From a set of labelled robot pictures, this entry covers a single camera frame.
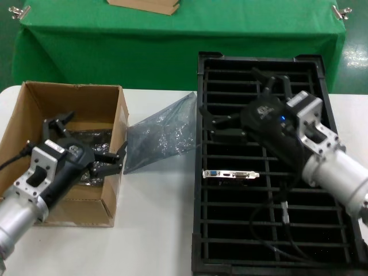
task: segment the white table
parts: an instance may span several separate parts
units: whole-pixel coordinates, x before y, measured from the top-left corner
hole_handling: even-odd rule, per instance
[[[0,94],[0,139],[19,88]],[[129,124],[188,93],[125,89]],[[368,167],[368,96],[330,99],[348,153]],[[5,275],[191,276],[194,155],[191,151],[124,175],[114,228],[33,227],[6,261]],[[368,237],[366,228],[363,237]]]

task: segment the clear plastic bag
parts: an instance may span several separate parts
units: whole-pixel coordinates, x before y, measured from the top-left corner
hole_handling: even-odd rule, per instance
[[[124,174],[196,147],[197,96],[194,92],[130,126]]]

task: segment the open cardboard box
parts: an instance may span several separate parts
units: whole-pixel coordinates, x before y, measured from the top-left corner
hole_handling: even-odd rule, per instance
[[[125,141],[128,108],[121,86],[25,82],[0,144],[0,164],[17,155],[27,140],[40,142],[43,120],[75,111],[67,129],[112,129],[110,152]],[[0,171],[0,194],[29,167],[30,158]],[[44,225],[111,227],[120,176],[105,177],[102,187],[75,185],[51,211]]]
[[[168,16],[179,9],[179,0],[108,0],[110,5],[129,7],[131,9],[146,10],[162,13]]]

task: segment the cable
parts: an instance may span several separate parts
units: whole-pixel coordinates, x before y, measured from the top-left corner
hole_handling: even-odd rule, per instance
[[[303,258],[307,259],[307,260],[311,260],[313,262],[315,262],[310,256],[308,256],[306,253],[303,252],[302,249],[299,248],[298,245],[296,245],[296,243],[293,240],[293,235],[290,231],[290,224],[283,224],[283,228],[285,230],[287,239],[289,240],[290,244],[292,245],[292,247],[295,249],[295,251],[297,251],[299,253],[300,256],[302,256]]]
[[[22,157],[23,157],[22,155],[18,154],[18,155],[16,155],[16,156],[14,156],[13,158],[10,158],[8,161],[6,161],[4,164],[2,164],[2,165],[0,166],[0,171],[1,171],[3,168],[5,168],[6,166],[8,166],[8,165],[12,164],[13,162],[15,162],[15,161],[17,161],[17,160],[21,159]]]
[[[291,191],[293,188],[295,188],[300,180],[301,180],[301,175],[302,175],[302,170],[303,170],[303,166],[304,166],[304,156],[305,156],[305,153],[304,153],[304,145],[302,143],[302,141],[300,140],[300,138],[297,136],[297,134],[294,135],[296,140],[297,140],[297,143],[298,143],[298,147],[300,149],[300,162],[298,163],[298,168],[297,168],[297,171],[296,171],[296,176],[294,178],[294,181],[293,183],[286,187],[284,191],[280,191],[280,193],[278,193],[275,197],[271,197],[269,199],[267,199],[264,203],[262,203],[259,207],[257,207],[251,214],[250,216],[250,219],[249,219],[249,228],[250,228],[250,232],[252,234],[252,236],[258,240],[259,242],[261,242],[264,246],[266,246],[267,248],[271,249],[272,251],[274,252],[277,252],[279,253],[280,255],[284,256],[284,257],[287,257],[291,260],[296,260],[296,261],[299,261],[299,262],[304,262],[304,263],[308,263],[310,265],[313,265],[313,266],[325,266],[325,264],[322,264],[322,263],[317,263],[317,262],[314,262],[312,260],[309,260],[308,258],[300,258],[298,256],[294,256],[294,255],[291,255],[289,253],[286,253],[285,251],[282,251],[274,246],[272,246],[271,244],[269,244],[268,242],[266,242],[265,240],[263,240],[261,237],[259,237],[257,235],[257,233],[254,231],[254,225],[253,225],[253,221],[254,221],[254,218],[256,217],[256,215],[265,207],[267,207],[269,204],[272,204],[273,201],[275,200],[279,200],[281,199],[282,197],[284,197],[289,191]]]
[[[17,154],[16,156],[10,158],[8,161],[0,165],[0,171],[3,170],[8,165],[14,163],[15,161],[23,158],[24,156],[30,155],[32,153],[32,149],[35,145],[31,142],[27,142],[27,145]]]
[[[287,188],[286,182],[282,181],[280,183],[280,193],[281,195],[281,209],[282,209],[282,225],[285,230],[286,237],[288,241],[290,242],[291,246],[299,253],[300,256],[302,256],[305,259],[313,260],[310,256],[308,256],[306,253],[303,252],[302,249],[299,248],[298,245],[294,242],[293,235],[291,232],[290,227],[290,218],[289,218],[289,206],[288,206],[288,193],[285,192]]]

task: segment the green floor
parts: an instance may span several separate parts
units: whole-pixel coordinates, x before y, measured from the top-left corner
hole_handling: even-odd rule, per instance
[[[19,22],[12,20],[8,7],[22,7],[24,0],[0,1],[0,92],[13,84],[11,67],[14,39]],[[346,42],[333,93],[368,94],[368,2],[338,0],[340,7],[353,9],[345,21]]]

